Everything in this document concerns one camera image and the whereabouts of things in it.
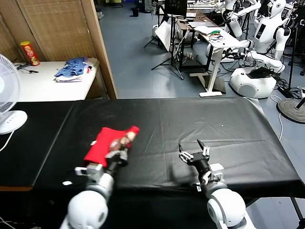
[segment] folded clothes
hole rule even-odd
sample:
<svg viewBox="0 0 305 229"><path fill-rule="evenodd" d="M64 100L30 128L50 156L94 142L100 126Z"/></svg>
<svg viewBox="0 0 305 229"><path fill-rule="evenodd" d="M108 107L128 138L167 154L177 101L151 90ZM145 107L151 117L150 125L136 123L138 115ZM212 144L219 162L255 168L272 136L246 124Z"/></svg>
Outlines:
<svg viewBox="0 0 305 229"><path fill-rule="evenodd" d="M55 77L73 77L76 75L82 75L84 73L84 67L87 65L88 58L78 57L70 59L66 62L65 66L60 69Z"/></svg>
<svg viewBox="0 0 305 229"><path fill-rule="evenodd" d="M82 76L81 75L74 75L72 77L65 77L65 76L58 76L55 77L55 81L59 83L71 83L71 82L81 82Z"/></svg>

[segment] woven screen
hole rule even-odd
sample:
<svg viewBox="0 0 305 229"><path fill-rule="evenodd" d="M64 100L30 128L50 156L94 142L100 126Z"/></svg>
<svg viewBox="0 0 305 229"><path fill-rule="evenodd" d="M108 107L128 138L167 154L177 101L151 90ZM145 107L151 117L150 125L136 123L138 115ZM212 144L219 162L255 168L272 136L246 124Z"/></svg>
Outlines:
<svg viewBox="0 0 305 229"><path fill-rule="evenodd" d="M0 18L0 53L12 62L22 62L23 56L13 36Z"/></svg>
<svg viewBox="0 0 305 229"><path fill-rule="evenodd" d="M17 0L48 61L95 56L80 0Z"/></svg>
<svg viewBox="0 0 305 229"><path fill-rule="evenodd" d="M45 61L44 55L41 52L23 14L16 2L16 0L1 1L0 12L2 17L14 37L16 45L19 46L21 42L30 41L34 48L38 59Z"/></svg>

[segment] fan base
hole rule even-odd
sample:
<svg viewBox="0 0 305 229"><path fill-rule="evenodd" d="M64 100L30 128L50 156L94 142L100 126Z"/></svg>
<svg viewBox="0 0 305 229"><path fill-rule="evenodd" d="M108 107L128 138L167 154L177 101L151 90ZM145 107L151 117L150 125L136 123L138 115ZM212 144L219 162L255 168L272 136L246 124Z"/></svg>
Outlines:
<svg viewBox="0 0 305 229"><path fill-rule="evenodd" d="M8 111L0 114L0 135L19 129L27 119L28 115L24 111Z"/></svg>
<svg viewBox="0 0 305 229"><path fill-rule="evenodd" d="M278 102L276 108L282 116L295 123L305 124L305 106L296 109L298 101L284 99Z"/></svg>

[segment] wooden partition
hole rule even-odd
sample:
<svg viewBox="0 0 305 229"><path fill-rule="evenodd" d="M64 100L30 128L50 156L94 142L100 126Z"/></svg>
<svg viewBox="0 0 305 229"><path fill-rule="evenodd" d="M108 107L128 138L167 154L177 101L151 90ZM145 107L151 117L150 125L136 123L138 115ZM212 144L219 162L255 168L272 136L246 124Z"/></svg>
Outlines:
<svg viewBox="0 0 305 229"><path fill-rule="evenodd" d="M32 43L40 61L96 57L102 79L92 86L104 83L108 96L117 98L93 0L5 0L0 14L0 52L10 60L25 60L21 41Z"/></svg>

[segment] fan cage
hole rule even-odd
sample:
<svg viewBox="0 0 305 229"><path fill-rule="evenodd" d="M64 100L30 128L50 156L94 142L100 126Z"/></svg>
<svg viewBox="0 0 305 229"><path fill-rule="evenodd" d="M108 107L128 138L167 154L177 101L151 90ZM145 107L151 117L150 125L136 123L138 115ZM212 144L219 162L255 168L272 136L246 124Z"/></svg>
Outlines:
<svg viewBox="0 0 305 229"><path fill-rule="evenodd" d="M0 93L0 113L9 111L20 97L20 75L14 64L0 54L0 78L4 89Z"/></svg>

